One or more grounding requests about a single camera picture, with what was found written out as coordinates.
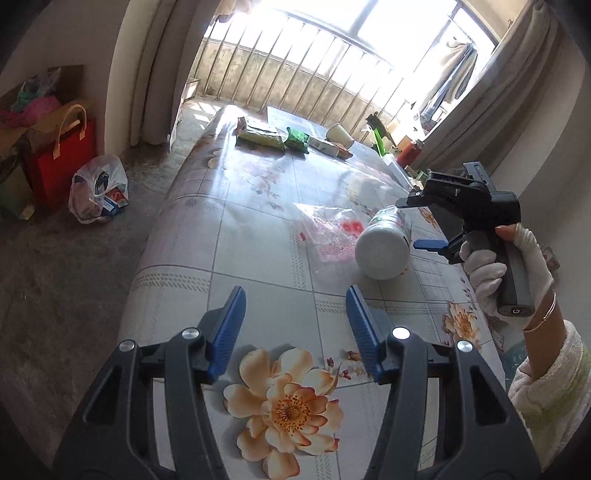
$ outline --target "bag handle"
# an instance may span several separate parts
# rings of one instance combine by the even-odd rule
[[[72,105],[68,111],[66,112],[66,114],[64,115],[64,118],[61,120],[61,125],[60,128],[57,129],[57,136],[56,136],[56,146],[53,147],[53,159],[55,160],[57,157],[60,156],[61,152],[60,152],[60,137],[61,137],[61,130],[64,128],[64,122],[66,121],[66,118],[68,118],[68,116],[74,111],[80,109],[82,110],[82,114],[84,116],[84,123],[82,123],[82,130],[80,130],[80,135],[79,138],[80,140],[82,140],[85,136],[86,136],[86,123],[87,123],[87,116],[86,116],[86,109],[79,103],[75,103],[74,105]]]

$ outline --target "floral tablecloth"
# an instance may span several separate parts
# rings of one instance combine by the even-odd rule
[[[167,341],[242,286],[246,316],[232,359],[204,391],[229,477],[359,480],[389,386],[373,383],[363,368],[345,314],[350,285],[393,325],[425,340],[474,342],[504,384],[502,366],[460,266],[411,249],[399,277],[375,281],[353,259],[323,262],[300,235],[294,203],[350,208],[367,222],[406,196],[377,155],[356,144],[344,163],[313,150],[236,146],[242,115],[233,106],[220,110],[183,164],[139,262],[119,337],[141,345]],[[278,128],[289,120],[269,115]],[[428,209],[407,214],[413,240],[444,238]],[[421,467],[433,460],[438,401],[430,381]],[[160,461],[174,468],[160,382],[154,402]]]

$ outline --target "white plastic jar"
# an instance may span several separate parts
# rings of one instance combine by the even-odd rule
[[[355,260],[363,273],[376,280],[399,275],[410,257],[410,217],[395,206],[380,210],[355,245]]]

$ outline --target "white glove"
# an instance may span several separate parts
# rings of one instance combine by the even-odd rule
[[[501,238],[512,241],[521,251],[531,298],[537,309],[554,279],[546,266],[546,261],[534,234],[520,223],[515,226],[514,236],[512,230],[512,226],[500,226],[496,229]],[[495,262],[496,253],[491,250],[472,252],[468,242],[464,242],[460,249],[460,258],[464,261],[464,271],[474,287],[480,308],[487,314],[509,323],[514,328],[523,330],[530,322],[531,317],[505,317],[496,309],[497,289],[507,271],[505,264]]]

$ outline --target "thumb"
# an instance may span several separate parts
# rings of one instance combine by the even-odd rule
[[[512,242],[515,238],[515,230],[517,228],[517,224],[514,223],[513,225],[499,225],[495,228],[495,232],[498,236],[500,236],[505,242]]]

